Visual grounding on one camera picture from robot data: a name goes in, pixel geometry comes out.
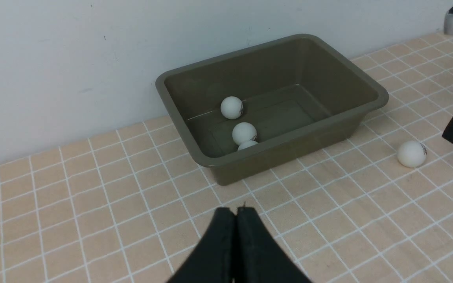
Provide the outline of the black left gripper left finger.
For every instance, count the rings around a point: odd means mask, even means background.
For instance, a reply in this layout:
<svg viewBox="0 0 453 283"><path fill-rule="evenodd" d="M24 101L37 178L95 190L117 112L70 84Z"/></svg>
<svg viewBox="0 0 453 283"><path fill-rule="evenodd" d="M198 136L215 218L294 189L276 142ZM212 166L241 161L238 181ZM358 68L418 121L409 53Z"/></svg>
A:
<svg viewBox="0 0 453 283"><path fill-rule="evenodd" d="M236 217L225 207L214 212L204 235L169 283L230 283Z"/></svg>

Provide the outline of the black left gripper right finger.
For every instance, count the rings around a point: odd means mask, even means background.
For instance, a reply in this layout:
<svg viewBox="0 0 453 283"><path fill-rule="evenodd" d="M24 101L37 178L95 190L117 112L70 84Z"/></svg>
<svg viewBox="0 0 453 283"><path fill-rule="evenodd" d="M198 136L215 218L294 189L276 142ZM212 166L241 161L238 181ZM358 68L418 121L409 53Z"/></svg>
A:
<svg viewBox="0 0 453 283"><path fill-rule="evenodd" d="M236 283L311 283L286 255L252 207L238 207Z"/></svg>

